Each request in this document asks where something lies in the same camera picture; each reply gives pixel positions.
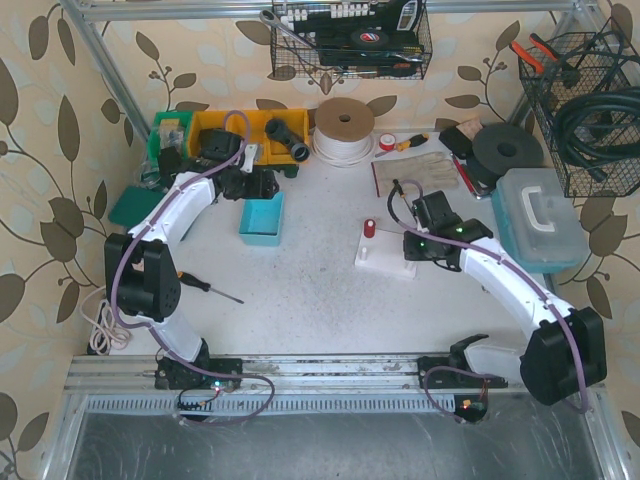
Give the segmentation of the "small black yellow screwdriver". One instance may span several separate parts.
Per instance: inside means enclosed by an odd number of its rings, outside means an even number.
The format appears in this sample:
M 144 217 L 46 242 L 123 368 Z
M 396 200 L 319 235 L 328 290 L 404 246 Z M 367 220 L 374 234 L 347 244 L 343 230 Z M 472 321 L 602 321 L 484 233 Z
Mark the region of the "small black yellow screwdriver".
M 394 190 L 396 191 L 396 193 L 402 198 L 405 198 L 405 193 L 404 190 L 401 186 L 401 183 L 398 179 L 394 179 L 393 180 L 393 184 L 394 184 Z

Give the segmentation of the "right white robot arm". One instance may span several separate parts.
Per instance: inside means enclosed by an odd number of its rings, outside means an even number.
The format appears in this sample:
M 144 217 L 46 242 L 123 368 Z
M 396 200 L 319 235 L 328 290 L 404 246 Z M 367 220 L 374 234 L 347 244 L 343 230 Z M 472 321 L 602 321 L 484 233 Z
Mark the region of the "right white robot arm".
M 522 384 L 539 403 L 552 406 L 580 400 L 575 410 L 589 411 L 587 390 L 607 376 L 604 325 L 591 307 L 578 309 L 542 286 L 502 247 L 479 220 L 462 220 L 441 191 L 421 193 L 408 207 L 415 221 L 402 222 L 394 200 L 405 195 L 405 180 L 395 180 L 386 206 L 404 230 L 403 253 L 410 261 L 427 261 L 476 280 L 519 325 L 526 345 L 491 345 L 485 334 L 456 343 L 458 353 L 445 365 L 427 368 L 429 378 L 447 372 L 483 384 L 504 380 Z

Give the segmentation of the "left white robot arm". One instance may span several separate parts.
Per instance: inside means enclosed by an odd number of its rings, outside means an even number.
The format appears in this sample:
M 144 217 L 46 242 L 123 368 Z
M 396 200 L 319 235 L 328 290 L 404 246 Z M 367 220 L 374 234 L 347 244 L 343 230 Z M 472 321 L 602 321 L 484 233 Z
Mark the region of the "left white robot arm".
M 161 151 L 158 166 L 167 192 L 154 209 L 125 234 L 104 244 L 106 295 L 116 322 L 145 329 L 166 353 L 159 374 L 171 389 L 238 384 L 242 372 L 215 372 L 206 341 L 179 309 L 182 287 L 198 284 L 177 270 L 172 253 L 200 214 L 219 198 L 271 199 L 278 184 L 269 171 L 246 172 L 250 144 L 248 116 L 226 113 L 209 135 L 200 157 L 183 158 L 174 147 Z

